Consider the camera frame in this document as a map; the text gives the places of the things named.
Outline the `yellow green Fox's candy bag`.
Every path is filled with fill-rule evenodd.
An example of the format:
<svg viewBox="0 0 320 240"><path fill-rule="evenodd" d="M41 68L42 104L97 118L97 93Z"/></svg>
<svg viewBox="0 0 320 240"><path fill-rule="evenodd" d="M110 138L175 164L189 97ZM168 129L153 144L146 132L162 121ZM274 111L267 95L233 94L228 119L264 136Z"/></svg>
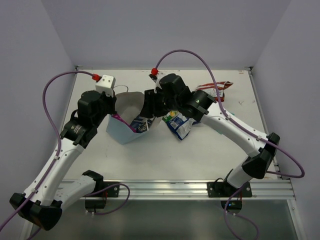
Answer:
<svg viewBox="0 0 320 240"><path fill-rule="evenodd" d="M162 120L164 122L168 122L175 118L180 112L177 110L171 110L169 113L167 113L165 116L162 117Z"/></svg>

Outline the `light blue paper bag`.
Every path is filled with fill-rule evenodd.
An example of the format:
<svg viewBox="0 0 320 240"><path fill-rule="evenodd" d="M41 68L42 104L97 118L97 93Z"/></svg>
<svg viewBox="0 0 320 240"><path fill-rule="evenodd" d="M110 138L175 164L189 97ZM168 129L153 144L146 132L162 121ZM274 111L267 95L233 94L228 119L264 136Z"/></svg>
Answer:
<svg viewBox="0 0 320 240"><path fill-rule="evenodd" d="M140 115L144 104L144 94L138 91L125 91L117 93L115 102L116 114L109 117L106 133L121 145L134 141L135 139L154 130L161 122L160 117L152 117L154 121L149 130L136 133L130 128L130 123Z"/></svg>

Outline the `blue white snack bag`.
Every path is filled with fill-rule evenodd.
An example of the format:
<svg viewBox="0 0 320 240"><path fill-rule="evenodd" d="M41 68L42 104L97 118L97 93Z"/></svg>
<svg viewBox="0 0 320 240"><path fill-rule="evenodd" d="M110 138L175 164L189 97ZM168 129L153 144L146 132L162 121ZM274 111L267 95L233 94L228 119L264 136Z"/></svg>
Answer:
<svg viewBox="0 0 320 240"><path fill-rule="evenodd" d="M190 133L192 126L199 124L199 121L195 121L193 118L185 117L179 113L176 117L170 121L165 122L169 130L182 141Z"/></svg>

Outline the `red snack mix bag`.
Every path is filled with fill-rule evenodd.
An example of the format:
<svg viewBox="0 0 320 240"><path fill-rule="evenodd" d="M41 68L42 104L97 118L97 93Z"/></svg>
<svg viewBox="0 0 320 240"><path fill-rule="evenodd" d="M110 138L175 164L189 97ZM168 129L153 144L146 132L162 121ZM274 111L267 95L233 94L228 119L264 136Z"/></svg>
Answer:
<svg viewBox="0 0 320 240"><path fill-rule="evenodd" d="M230 81L219 81L216 84L214 83L206 83L198 85L195 90L201 90L211 95L218 101L218 96L220 97L220 101L225 101L225 90L231 87L234 83Z"/></svg>

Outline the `green mint candy bag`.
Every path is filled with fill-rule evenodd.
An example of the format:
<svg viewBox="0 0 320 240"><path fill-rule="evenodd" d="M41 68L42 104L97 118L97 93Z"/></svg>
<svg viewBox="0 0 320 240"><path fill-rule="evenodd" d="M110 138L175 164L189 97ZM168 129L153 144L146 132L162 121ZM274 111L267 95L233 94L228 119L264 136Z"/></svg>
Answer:
<svg viewBox="0 0 320 240"><path fill-rule="evenodd" d="M235 125L227 116L219 116L215 118L214 129L222 135L229 136L235 131Z"/></svg>

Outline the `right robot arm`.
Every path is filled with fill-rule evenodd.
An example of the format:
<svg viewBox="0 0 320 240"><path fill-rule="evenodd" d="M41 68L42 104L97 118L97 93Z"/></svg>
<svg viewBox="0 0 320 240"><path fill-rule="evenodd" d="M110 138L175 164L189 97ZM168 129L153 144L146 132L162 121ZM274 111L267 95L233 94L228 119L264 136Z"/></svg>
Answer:
<svg viewBox="0 0 320 240"><path fill-rule="evenodd" d="M174 73L162 77L154 89L144 91L140 116L150 119L178 111L220 132L237 144L247 155L232 169L223 183L223 192L235 196L251 179L263 179L273 158L280 137L255 130L219 106L216 99L203 90L190 91L183 79Z"/></svg>

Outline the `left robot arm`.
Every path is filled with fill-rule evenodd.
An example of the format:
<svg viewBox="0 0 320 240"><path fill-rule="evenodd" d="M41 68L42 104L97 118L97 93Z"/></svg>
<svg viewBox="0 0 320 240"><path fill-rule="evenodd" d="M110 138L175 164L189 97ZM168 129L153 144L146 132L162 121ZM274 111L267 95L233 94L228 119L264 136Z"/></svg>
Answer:
<svg viewBox="0 0 320 240"><path fill-rule="evenodd" d="M98 133L107 115L116 113L114 94L86 91L77 102L59 142L36 179L22 192L14 193L9 202L18 215L45 231L60 220L63 211L85 195L103 193L104 177L92 170L85 171L78 180L62 190L58 187L74 161Z"/></svg>

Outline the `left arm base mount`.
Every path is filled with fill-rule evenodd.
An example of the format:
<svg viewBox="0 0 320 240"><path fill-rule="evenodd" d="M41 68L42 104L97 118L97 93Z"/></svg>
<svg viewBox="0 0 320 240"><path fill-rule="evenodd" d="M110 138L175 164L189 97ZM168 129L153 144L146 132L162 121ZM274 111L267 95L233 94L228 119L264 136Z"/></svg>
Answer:
<svg viewBox="0 0 320 240"><path fill-rule="evenodd" d="M104 177L97 172L92 170L87 170L83 174L83 176L88 176L92 178L95 182L94 189L92 193L96 193L101 191L111 185L119 184L118 181L104 181ZM102 210L106 207L107 198L117 198L119 195L119 186L116 185L112 188L105 190L104 192L96 193L93 195L93 198L99 198L98 200L85 200L84 206L85 209L89 212L97 212L97 210Z"/></svg>

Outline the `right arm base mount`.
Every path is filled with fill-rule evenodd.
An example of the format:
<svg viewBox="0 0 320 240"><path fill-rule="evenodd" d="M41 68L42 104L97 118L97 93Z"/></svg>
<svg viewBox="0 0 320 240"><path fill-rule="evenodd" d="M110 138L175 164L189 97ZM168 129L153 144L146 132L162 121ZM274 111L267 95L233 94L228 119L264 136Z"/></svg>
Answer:
<svg viewBox="0 0 320 240"><path fill-rule="evenodd" d="M220 199L221 207L226 208L227 213L231 214L239 214L243 208L243 198L253 196L249 182L238 190L221 177L215 181L207 182L206 190L209 198Z"/></svg>

